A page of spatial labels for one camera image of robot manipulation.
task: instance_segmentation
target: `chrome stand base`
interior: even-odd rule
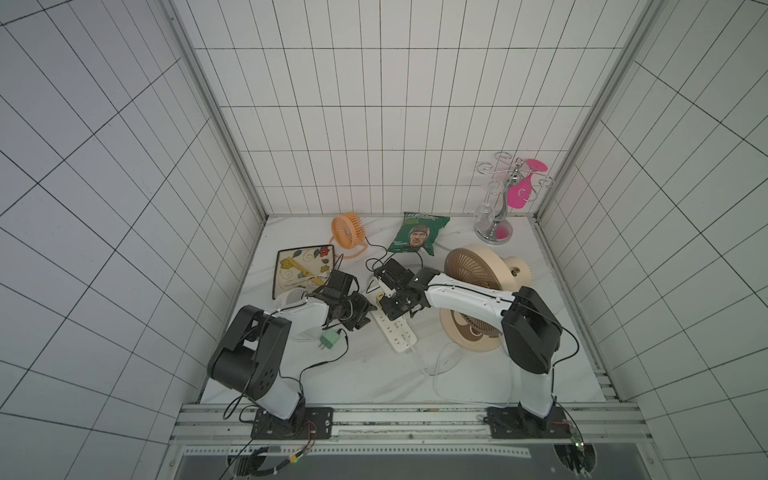
[[[502,245],[512,237],[512,225],[507,220],[494,220],[491,226],[486,228],[478,228],[475,224],[475,234],[486,243]]]

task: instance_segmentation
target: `beige fan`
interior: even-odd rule
[[[451,250],[445,258],[445,274],[494,290],[517,292],[533,282],[531,267],[518,257],[502,259],[493,250],[478,244]],[[442,327],[460,346],[488,352],[501,344],[495,327],[454,310],[440,309]]]

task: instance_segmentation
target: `white cable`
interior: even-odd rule
[[[415,354],[417,360],[419,361],[419,364],[421,365],[421,369],[422,369],[422,372],[424,373],[424,375],[426,375],[428,377],[429,376],[432,377],[432,390],[435,392],[435,395],[437,395],[439,398],[441,398],[443,400],[447,400],[449,402],[453,402],[453,403],[463,403],[465,405],[485,405],[485,406],[491,406],[491,407],[498,407],[500,409],[503,409],[503,408],[506,408],[506,407],[509,406],[509,404],[510,404],[510,397],[512,396],[512,386],[515,384],[514,380],[512,380],[512,364],[511,364],[512,359],[509,359],[509,362],[510,362],[509,363],[509,378],[510,378],[509,397],[507,397],[507,402],[504,405],[498,405],[498,404],[495,404],[495,403],[487,403],[487,402],[470,402],[470,401],[465,401],[465,400],[450,399],[448,397],[444,397],[444,396],[440,395],[440,392],[437,390],[437,377],[440,374],[442,374],[442,373],[446,373],[446,372],[452,370],[455,366],[458,365],[459,362],[462,361],[462,358],[464,358],[464,349],[462,348],[462,346],[460,346],[458,343],[454,343],[454,342],[446,343],[444,346],[442,346],[442,348],[440,349],[440,351],[437,354],[437,360],[435,361],[435,373],[427,373],[426,365],[424,363],[424,359],[422,359],[422,357],[419,355],[419,353],[416,351],[416,349],[413,348],[413,345],[411,345],[411,343],[410,343],[410,341],[408,339],[408,336],[407,335],[403,335],[402,338],[405,339],[405,341],[408,343],[408,347]],[[454,345],[454,346],[458,347],[458,352],[459,352],[458,361],[441,372],[439,370],[439,368],[440,368],[440,358],[442,357],[442,354],[445,351],[445,349],[448,348],[451,345]]]
[[[437,354],[437,362],[435,363],[435,371],[436,372],[437,372],[437,365],[440,364],[440,356],[442,355],[443,350],[445,350],[446,346],[448,346],[448,345],[456,345],[461,351],[464,351],[464,349],[458,343],[453,343],[453,342],[446,343],[442,347],[442,349],[440,349],[440,353]],[[438,397],[440,397],[443,400],[448,400],[449,402],[463,403],[465,405],[484,405],[484,406],[498,407],[500,409],[504,409],[504,408],[508,407],[509,404],[510,404],[510,397],[512,397],[512,386],[514,385],[513,381],[511,380],[511,378],[512,378],[512,364],[511,364],[511,361],[512,360],[510,359],[509,360],[509,362],[510,362],[509,363],[509,378],[510,378],[509,397],[507,397],[507,402],[504,405],[498,405],[496,403],[487,403],[487,402],[468,402],[468,401],[465,401],[465,400],[450,399],[448,397],[442,396],[442,395],[440,395],[440,392],[437,390],[437,377],[438,377],[439,373],[436,373],[432,377],[432,390],[434,390],[435,395],[437,395]]]

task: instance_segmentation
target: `white marble tabletop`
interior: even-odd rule
[[[327,243],[331,237],[331,220],[329,217],[271,217],[262,232],[235,312],[244,305],[270,309],[273,305],[272,281],[277,251]],[[533,271],[532,288],[539,293],[562,325],[575,332],[573,320],[564,308],[556,279],[546,264],[528,218],[512,217],[509,220],[513,228],[512,239],[505,245],[491,248],[502,258],[514,255],[525,260]],[[363,217],[362,223],[371,243],[388,247],[402,218]],[[435,244],[435,256],[422,252],[424,264],[442,270],[448,253],[446,249],[481,243],[472,231],[472,223],[471,217],[453,217],[440,232]],[[344,251],[336,247],[337,254]],[[356,275],[364,291],[371,278],[364,262],[369,258],[380,257],[383,253],[381,248],[368,247],[359,257],[345,259],[340,268]],[[419,265],[415,253],[397,253],[395,259],[404,266]],[[418,338],[414,345],[416,352],[433,370],[440,349],[451,342],[440,324],[438,309],[429,308],[417,313],[409,320],[409,325]],[[319,344],[313,342],[299,343],[291,339],[286,346],[281,372],[283,376],[296,376],[306,366],[338,357],[344,348],[343,339],[330,350],[320,349]],[[574,350],[574,340],[564,333],[555,359],[568,356]],[[453,364],[458,358],[458,352],[455,347],[449,347],[442,358]],[[422,372],[414,352],[406,350],[395,353],[373,321],[349,333],[349,352],[342,359],[307,370],[302,383],[306,401],[310,404],[446,403],[445,399],[435,394],[432,377]],[[464,351],[461,361],[438,377],[438,389],[440,395],[449,399],[496,402],[502,405],[509,401],[514,405],[520,397],[520,369],[501,349],[488,353]],[[561,402],[605,401],[584,350],[558,365],[554,393]],[[237,395],[237,392],[209,380],[201,403],[229,403]]]

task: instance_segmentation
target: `orange desk fan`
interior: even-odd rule
[[[366,231],[362,228],[362,221],[353,212],[335,217],[331,222],[331,233],[333,233],[333,237],[328,242],[335,240],[345,250],[351,250],[355,245],[362,245],[359,252],[354,255],[345,253],[344,258],[355,258],[368,248]]]

